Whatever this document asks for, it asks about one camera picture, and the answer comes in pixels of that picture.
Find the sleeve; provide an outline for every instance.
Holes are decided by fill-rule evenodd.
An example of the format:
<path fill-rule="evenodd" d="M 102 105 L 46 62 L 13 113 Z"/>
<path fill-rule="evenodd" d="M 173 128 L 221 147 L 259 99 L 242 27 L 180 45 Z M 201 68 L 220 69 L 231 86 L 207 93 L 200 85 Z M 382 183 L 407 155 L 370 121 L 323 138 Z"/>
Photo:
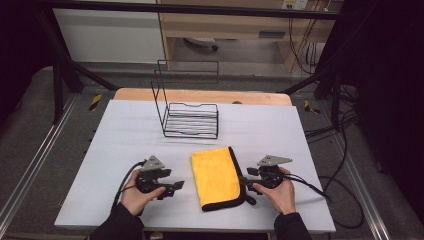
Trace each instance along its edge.
<path fill-rule="evenodd" d="M 138 240 L 141 239 L 143 228 L 140 218 L 131 215 L 125 206 L 119 203 L 108 219 L 86 239 Z"/>
<path fill-rule="evenodd" d="M 312 240 L 299 213 L 280 214 L 274 222 L 278 240 Z"/>

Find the towel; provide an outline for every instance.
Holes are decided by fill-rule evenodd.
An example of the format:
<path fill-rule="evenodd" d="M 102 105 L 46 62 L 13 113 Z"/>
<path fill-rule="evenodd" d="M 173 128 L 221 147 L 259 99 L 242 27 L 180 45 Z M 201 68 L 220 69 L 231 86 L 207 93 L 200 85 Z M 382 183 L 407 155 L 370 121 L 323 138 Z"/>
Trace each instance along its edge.
<path fill-rule="evenodd" d="M 231 147 L 194 152 L 191 164 L 203 211 L 236 207 L 246 200 L 246 188 Z"/>

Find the white table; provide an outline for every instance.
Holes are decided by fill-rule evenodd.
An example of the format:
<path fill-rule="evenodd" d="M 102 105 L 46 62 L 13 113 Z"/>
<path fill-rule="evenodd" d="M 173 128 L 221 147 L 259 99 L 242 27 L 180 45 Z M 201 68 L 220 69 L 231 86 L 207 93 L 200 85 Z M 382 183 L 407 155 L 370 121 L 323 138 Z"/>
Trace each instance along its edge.
<path fill-rule="evenodd" d="M 219 139 L 165 138 L 152 101 L 112 100 L 56 219 L 66 228 L 99 226 L 129 168 L 155 155 L 172 169 L 163 183 L 185 180 L 174 197 L 152 201 L 142 220 L 145 230 L 272 232 L 277 212 L 265 196 L 248 192 L 255 206 L 202 212 L 191 170 L 192 152 L 231 146 L 243 174 L 266 154 L 292 158 L 292 173 L 320 187 L 295 107 L 218 104 Z M 311 233 L 334 232 L 324 198 L 294 182 L 296 208 Z"/>

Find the dish rack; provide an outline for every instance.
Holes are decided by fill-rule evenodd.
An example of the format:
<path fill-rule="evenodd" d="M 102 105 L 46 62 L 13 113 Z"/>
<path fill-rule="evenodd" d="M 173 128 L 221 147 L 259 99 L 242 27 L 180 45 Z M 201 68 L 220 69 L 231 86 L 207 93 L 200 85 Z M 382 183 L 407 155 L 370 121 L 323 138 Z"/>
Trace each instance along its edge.
<path fill-rule="evenodd" d="M 200 65 L 203 65 L 201 67 L 204 68 L 205 64 L 209 66 L 207 69 L 199 68 Z M 163 135 L 165 137 L 217 139 L 219 133 L 218 106 L 207 103 L 168 101 L 166 86 L 218 83 L 218 62 L 159 60 L 158 70 L 155 70 L 154 73 L 156 81 L 151 81 L 151 85 Z"/>

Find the wall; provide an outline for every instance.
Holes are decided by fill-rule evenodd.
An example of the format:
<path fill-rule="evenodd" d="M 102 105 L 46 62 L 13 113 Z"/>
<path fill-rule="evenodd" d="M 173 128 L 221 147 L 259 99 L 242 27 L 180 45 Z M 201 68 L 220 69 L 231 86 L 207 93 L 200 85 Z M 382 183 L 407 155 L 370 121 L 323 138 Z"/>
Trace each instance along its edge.
<path fill-rule="evenodd" d="M 125 2 L 155 3 L 154 0 Z M 157 13 L 67 9 L 54 12 L 75 61 L 155 63 L 164 59 Z"/>

